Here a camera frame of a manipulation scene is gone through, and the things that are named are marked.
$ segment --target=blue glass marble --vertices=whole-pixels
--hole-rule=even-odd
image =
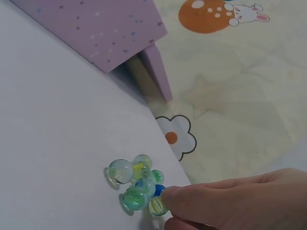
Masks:
[[[154,216],[163,216],[168,212],[168,208],[165,206],[160,196],[155,196],[150,199],[148,210]]]
[[[150,169],[153,166],[152,159],[148,155],[146,155],[146,154],[140,154],[140,155],[136,156],[134,158],[134,161],[143,161],[143,162],[145,162],[149,166]]]
[[[155,193],[154,196],[159,196],[161,195],[161,193],[163,192],[163,190],[165,189],[165,186],[162,184],[156,184],[155,185]]]
[[[156,186],[154,182],[152,180],[149,180],[148,178],[141,178],[137,180],[135,186],[142,188],[147,193],[149,198],[153,197],[155,194]]]
[[[132,211],[141,210],[149,203],[149,197],[145,190],[137,186],[131,186],[121,198],[123,206]]]
[[[107,175],[116,184],[127,184],[133,178],[133,167],[129,161],[117,159],[110,163]]]

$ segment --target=folded purple paper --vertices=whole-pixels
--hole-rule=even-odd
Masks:
[[[11,0],[108,73],[166,35],[153,0]]]

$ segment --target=green glass marble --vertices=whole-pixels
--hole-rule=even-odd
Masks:
[[[110,163],[107,170],[109,179],[116,184],[127,184],[133,178],[132,164],[125,159],[117,159]]]
[[[150,174],[150,168],[144,161],[133,161],[133,181],[137,181],[141,178],[147,178]]]
[[[160,170],[151,170],[149,174],[149,179],[151,179],[155,184],[163,184],[164,175]]]
[[[149,198],[153,197],[156,191],[154,182],[148,178],[141,178],[137,180],[135,186],[142,188],[147,193]]]
[[[138,186],[131,186],[123,194],[121,202],[128,210],[136,211],[148,205],[149,197],[144,189]]]
[[[148,203],[148,210],[154,216],[163,216],[165,213],[168,212],[168,209],[165,206],[165,204],[162,202],[160,196],[155,196],[150,199]]]
[[[150,159],[150,157],[148,155],[146,155],[146,154],[140,154],[140,155],[136,156],[134,158],[134,161],[143,161],[143,162],[145,162],[149,166],[150,169],[153,166],[152,159]]]

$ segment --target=bedsheet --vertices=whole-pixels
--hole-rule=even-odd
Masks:
[[[253,174],[306,133],[307,1],[155,3],[174,99],[145,95],[192,183]]]

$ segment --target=star print on fabric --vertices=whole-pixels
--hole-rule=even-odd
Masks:
[[[193,105],[194,117],[197,119],[207,111],[222,112],[223,92],[224,88],[209,83],[203,76],[198,76],[194,89],[183,93],[181,96]]]

